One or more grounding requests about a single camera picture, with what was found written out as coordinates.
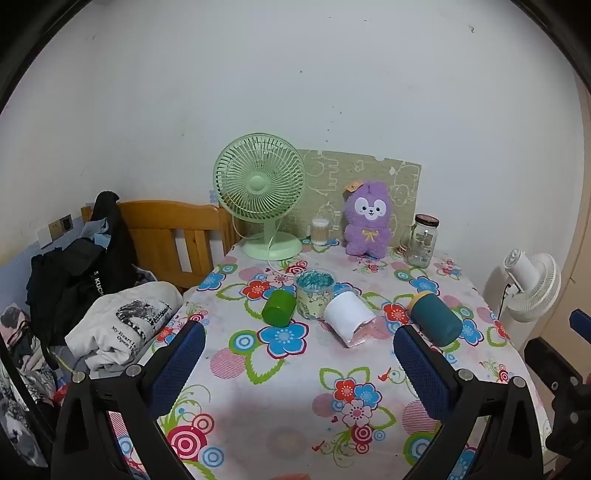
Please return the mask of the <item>green plastic cup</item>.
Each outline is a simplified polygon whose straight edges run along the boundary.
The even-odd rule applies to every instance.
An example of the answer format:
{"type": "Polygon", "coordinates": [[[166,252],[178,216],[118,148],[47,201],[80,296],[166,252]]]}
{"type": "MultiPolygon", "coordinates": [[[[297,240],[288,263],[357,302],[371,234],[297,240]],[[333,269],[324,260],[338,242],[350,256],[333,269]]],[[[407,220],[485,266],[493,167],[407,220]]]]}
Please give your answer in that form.
{"type": "Polygon", "coordinates": [[[297,299],[290,291],[276,289],[263,306],[263,321],[273,327],[287,327],[296,310],[297,299]]]}

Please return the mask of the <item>cotton swab container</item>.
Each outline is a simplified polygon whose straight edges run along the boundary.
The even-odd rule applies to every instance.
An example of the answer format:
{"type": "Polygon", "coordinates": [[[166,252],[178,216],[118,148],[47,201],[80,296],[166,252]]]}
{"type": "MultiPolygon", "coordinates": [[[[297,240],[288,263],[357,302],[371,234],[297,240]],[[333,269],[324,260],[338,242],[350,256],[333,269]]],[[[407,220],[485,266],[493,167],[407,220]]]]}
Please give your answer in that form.
{"type": "Polygon", "coordinates": [[[315,217],[311,220],[311,243],[325,246],[329,242],[329,228],[331,222],[328,219],[315,217]]]}

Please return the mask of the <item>white paper cup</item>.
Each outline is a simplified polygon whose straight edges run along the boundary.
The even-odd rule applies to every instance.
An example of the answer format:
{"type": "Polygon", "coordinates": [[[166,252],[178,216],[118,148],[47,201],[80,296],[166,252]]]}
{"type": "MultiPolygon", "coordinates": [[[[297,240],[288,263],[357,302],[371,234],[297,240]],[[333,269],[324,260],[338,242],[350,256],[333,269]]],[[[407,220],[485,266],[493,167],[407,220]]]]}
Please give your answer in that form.
{"type": "Polygon", "coordinates": [[[367,330],[376,318],[375,312],[352,291],[335,296],[325,307],[324,313],[325,323],[348,348],[366,341],[367,330]]]}

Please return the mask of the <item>teal cup with yellow rim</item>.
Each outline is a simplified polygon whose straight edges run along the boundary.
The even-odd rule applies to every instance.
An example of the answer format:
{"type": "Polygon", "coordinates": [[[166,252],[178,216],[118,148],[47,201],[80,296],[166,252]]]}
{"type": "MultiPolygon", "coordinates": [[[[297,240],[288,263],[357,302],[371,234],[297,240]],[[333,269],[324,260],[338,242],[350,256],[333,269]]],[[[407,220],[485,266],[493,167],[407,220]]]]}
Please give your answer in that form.
{"type": "Polygon", "coordinates": [[[462,333],[462,321],[440,299],[430,291],[416,294],[408,306],[412,322],[437,347],[453,343],[462,333]]]}

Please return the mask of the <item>white floor fan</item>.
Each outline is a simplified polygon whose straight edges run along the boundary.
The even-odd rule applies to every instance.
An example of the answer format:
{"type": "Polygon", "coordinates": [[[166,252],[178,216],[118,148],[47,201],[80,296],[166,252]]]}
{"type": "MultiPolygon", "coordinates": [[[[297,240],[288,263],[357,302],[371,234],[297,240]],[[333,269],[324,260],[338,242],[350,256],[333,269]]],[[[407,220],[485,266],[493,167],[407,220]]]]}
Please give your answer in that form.
{"type": "Polygon", "coordinates": [[[536,323],[557,302],[561,280],[550,254],[528,255],[519,248],[509,251],[493,271],[483,296],[516,347],[526,343],[536,323]]]}

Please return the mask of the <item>green patterned board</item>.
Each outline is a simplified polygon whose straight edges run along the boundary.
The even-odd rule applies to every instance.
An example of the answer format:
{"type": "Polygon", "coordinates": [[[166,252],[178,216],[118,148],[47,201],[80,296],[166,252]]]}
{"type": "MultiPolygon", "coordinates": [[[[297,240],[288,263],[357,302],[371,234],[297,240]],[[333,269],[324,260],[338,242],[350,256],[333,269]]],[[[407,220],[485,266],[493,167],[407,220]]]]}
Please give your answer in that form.
{"type": "Polygon", "coordinates": [[[342,239],[346,220],[346,186],[356,181],[383,181],[393,206],[391,240],[397,246],[414,221],[422,166],[413,162],[335,151],[303,150],[307,184],[297,206],[280,222],[280,229],[298,238],[310,234],[311,220],[329,220],[329,237],[342,239]]]}

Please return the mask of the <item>green desk fan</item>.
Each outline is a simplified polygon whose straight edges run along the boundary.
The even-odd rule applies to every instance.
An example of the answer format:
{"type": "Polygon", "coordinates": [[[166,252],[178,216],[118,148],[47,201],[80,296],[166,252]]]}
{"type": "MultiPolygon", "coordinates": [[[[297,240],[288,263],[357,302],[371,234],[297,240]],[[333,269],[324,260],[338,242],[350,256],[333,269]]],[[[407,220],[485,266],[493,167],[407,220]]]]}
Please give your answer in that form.
{"type": "Polygon", "coordinates": [[[307,174],[301,154],[276,135],[250,133],[224,147],[213,167],[218,202],[250,233],[240,233],[245,255],[280,261],[301,253],[296,235],[280,222],[304,195],[307,174]]]}

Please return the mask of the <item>wall switch plate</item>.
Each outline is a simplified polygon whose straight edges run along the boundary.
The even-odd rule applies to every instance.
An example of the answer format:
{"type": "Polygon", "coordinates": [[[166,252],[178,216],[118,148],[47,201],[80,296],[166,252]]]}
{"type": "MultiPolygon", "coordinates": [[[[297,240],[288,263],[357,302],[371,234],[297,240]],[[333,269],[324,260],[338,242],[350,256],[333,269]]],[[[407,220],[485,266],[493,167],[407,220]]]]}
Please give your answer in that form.
{"type": "Polygon", "coordinates": [[[73,218],[70,214],[41,227],[37,230],[37,243],[39,247],[45,248],[49,246],[54,241],[60,239],[64,234],[71,231],[73,227],[73,218]]]}

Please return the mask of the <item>glass jar with lid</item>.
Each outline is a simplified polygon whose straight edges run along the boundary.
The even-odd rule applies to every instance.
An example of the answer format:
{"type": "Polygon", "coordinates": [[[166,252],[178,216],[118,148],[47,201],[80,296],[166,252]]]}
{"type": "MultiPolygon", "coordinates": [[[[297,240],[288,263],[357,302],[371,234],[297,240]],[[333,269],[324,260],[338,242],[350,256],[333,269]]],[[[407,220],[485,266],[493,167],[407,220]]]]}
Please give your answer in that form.
{"type": "Polygon", "coordinates": [[[407,262],[414,267],[427,268],[433,258],[440,220],[428,214],[416,214],[407,244],[407,262]]]}

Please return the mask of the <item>black jacket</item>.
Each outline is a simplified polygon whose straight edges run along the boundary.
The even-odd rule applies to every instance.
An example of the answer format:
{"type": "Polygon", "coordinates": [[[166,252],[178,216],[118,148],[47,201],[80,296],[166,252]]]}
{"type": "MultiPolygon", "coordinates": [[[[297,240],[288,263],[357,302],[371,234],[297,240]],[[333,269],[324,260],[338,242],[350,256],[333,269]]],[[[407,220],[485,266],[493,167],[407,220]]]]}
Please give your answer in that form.
{"type": "Polygon", "coordinates": [[[92,209],[92,221],[106,222],[107,243],[81,236],[31,259],[26,304],[31,330],[46,347],[62,345],[99,297],[135,284],[137,256],[118,200],[103,191],[92,209]]]}

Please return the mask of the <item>purple plush bunny toy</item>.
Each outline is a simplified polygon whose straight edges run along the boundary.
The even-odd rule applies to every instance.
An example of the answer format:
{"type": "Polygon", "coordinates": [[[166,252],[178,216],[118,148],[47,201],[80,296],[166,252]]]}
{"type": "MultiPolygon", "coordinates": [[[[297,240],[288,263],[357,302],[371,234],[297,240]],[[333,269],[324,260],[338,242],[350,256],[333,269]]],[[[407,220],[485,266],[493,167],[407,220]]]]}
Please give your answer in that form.
{"type": "Polygon", "coordinates": [[[346,254],[381,259],[391,240],[392,204],[384,181],[356,181],[346,187],[346,254]]]}

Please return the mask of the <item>wooden chair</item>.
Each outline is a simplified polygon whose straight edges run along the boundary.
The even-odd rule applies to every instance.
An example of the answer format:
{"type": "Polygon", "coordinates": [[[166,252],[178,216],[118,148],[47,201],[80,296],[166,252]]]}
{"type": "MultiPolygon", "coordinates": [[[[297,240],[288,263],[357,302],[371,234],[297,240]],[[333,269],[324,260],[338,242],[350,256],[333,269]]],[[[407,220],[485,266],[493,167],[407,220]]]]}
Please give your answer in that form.
{"type": "Polygon", "coordinates": [[[224,253],[238,241],[231,216],[221,206],[139,200],[118,208],[126,231],[104,254],[116,289],[131,286],[139,267],[184,292],[213,269],[211,235],[221,238],[224,253]]]}

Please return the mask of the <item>white printed shirt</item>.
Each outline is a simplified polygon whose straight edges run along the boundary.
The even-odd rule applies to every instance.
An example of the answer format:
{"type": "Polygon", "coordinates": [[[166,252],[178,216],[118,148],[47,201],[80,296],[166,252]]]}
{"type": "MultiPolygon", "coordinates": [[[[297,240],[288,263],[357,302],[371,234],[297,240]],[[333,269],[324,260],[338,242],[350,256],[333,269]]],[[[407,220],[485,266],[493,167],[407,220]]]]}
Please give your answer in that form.
{"type": "Polygon", "coordinates": [[[168,282],[147,282],[99,297],[65,336],[70,352],[94,372],[115,371],[137,359],[181,307],[168,282]]]}

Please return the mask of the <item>floral tablecloth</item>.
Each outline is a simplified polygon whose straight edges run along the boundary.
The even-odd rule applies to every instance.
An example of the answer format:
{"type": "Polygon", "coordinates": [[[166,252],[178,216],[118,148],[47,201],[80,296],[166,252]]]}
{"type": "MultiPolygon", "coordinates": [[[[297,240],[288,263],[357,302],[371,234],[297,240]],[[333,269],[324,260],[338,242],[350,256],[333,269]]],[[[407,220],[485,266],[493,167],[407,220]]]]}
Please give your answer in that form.
{"type": "Polygon", "coordinates": [[[418,268],[396,252],[353,257],[332,242],[270,263],[235,246],[154,339],[167,345],[187,321],[206,334],[158,426],[197,479],[404,477],[439,427],[393,351],[408,304],[425,291],[461,321],[442,351],[453,367],[497,383],[527,376],[502,323],[450,259],[418,268]],[[327,325],[300,315],[283,328],[263,322],[270,294],[293,291],[308,269],[331,273],[336,293],[356,294],[375,314],[363,344],[346,347],[327,325]]]}

